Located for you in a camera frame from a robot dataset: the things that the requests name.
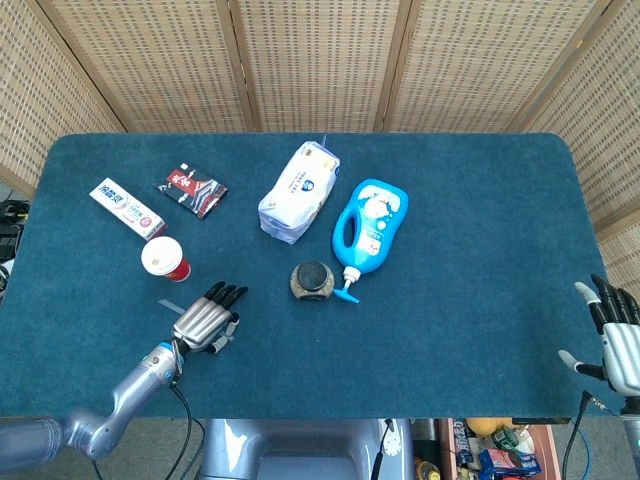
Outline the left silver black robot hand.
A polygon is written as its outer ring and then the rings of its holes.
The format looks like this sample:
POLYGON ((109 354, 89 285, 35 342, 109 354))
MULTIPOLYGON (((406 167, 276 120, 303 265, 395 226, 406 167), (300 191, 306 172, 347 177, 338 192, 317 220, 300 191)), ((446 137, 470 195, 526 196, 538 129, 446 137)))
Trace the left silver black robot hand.
POLYGON ((248 291, 220 281, 186 309, 172 327, 171 344, 180 355, 218 354, 232 340, 240 323, 233 305, 248 291))

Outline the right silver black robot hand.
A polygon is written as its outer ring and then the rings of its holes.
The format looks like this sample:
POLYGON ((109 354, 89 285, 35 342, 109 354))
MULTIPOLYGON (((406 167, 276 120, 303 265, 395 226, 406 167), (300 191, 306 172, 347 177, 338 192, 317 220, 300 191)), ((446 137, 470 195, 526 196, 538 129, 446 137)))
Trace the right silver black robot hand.
POLYGON ((574 288, 586 303, 602 346, 602 363, 577 360, 559 350, 561 361, 572 371, 607 382, 625 399, 639 399, 639 303, 635 297, 592 274, 594 291, 583 282, 574 288))

